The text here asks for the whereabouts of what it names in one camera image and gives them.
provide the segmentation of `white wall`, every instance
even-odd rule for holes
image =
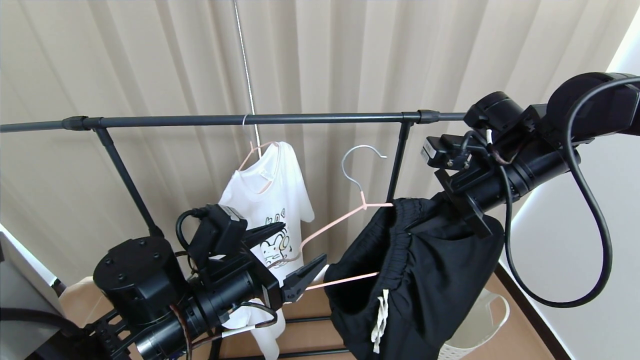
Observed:
[[[640,75],[639,28],[640,17],[636,14],[608,71]],[[580,146],[579,152],[581,169],[611,232],[611,278],[597,299],[576,309],[553,309],[533,303],[576,359],[637,359],[640,138],[606,136]],[[602,262],[600,237],[570,174],[534,191],[515,219],[512,239],[518,272],[542,297],[576,299],[589,291],[598,278]]]

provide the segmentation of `clothes rack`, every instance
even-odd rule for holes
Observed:
[[[396,156],[389,181],[387,202],[394,200],[400,167],[409,132],[414,124],[432,124],[438,121],[460,121],[465,113],[440,113],[432,110],[418,110],[399,113],[325,113],[325,114],[282,114],[282,115],[191,115],[164,117],[85,117],[75,116],[60,121],[28,122],[0,125],[0,133],[16,133],[24,131],[42,131],[65,129],[71,131],[95,131],[109,154],[129,195],[144,219],[151,236],[164,237],[162,230],[156,225],[149,213],[142,196],[138,192],[127,167],[125,166],[113,139],[109,135],[109,127],[157,127],[157,126],[216,126],[216,125],[268,125],[268,124],[356,124],[356,123],[400,123]],[[299,318],[287,320],[287,323],[313,322],[330,320],[329,316]],[[212,344],[209,359],[220,356],[221,341]],[[295,352],[280,354],[280,358],[302,357],[347,352],[346,348],[329,350]],[[262,356],[239,357],[236,360],[263,359]]]

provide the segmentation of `cartoon rabbit print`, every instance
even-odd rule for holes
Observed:
[[[283,208],[279,214],[274,215],[273,217],[267,217],[265,219],[264,224],[272,224],[273,222],[284,222],[285,218],[285,209]],[[289,235],[287,234],[289,230],[287,229],[286,222],[285,227],[274,236],[264,240],[260,244],[260,249],[262,250],[262,255],[267,263],[270,265],[275,261],[280,259],[286,259],[292,256],[293,248],[290,245]],[[275,268],[279,268],[281,266],[286,265],[286,263],[281,263],[276,265]]]

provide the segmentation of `curtain fold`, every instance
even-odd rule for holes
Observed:
[[[244,1],[237,7],[257,113],[466,111],[507,92],[546,102],[572,75],[604,71],[640,0]],[[251,112],[234,3],[18,1],[0,3],[3,124],[73,115]],[[399,124],[259,126],[300,162],[316,219],[310,234],[387,194]],[[396,195],[440,186],[411,129]],[[110,130],[157,224],[177,249],[185,209],[215,203],[249,151],[240,126]],[[95,134],[45,131],[0,138],[0,222],[65,283],[90,275],[112,246],[146,227]],[[337,260],[370,219],[363,211],[312,241],[307,258]],[[493,213],[502,218],[501,209]],[[185,226],[193,234],[195,222]]]

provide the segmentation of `floor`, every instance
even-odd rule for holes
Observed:
[[[489,280],[487,289],[506,297],[511,305],[511,315],[503,328],[487,344],[476,349],[465,357],[465,360],[545,360],[553,359],[540,337],[527,321],[522,311],[515,305],[515,301],[495,277]],[[71,286],[61,297],[63,309],[68,318],[80,326],[95,321],[111,309],[111,304],[102,296],[100,291],[89,280]],[[504,306],[492,306],[496,318],[504,316]],[[329,305],[324,291],[312,290],[295,304],[285,305],[286,318],[303,318],[310,316],[329,315]],[[289,324],[285,332],[278,339],[280,350],[296,352],[306,350],[324,350],[341,348],[342,340],[333,328],[331,321]],[[134,347],[130,348],[132,359],[140,359]],[[207,359],[209,345],[194,351],[194,360]],[[259,355],[258,347],[250,333],[231,336],[223,341],[221,357],[240,357]],[[304,360],[351,360],[354,357],[347,354],[299,357]]]

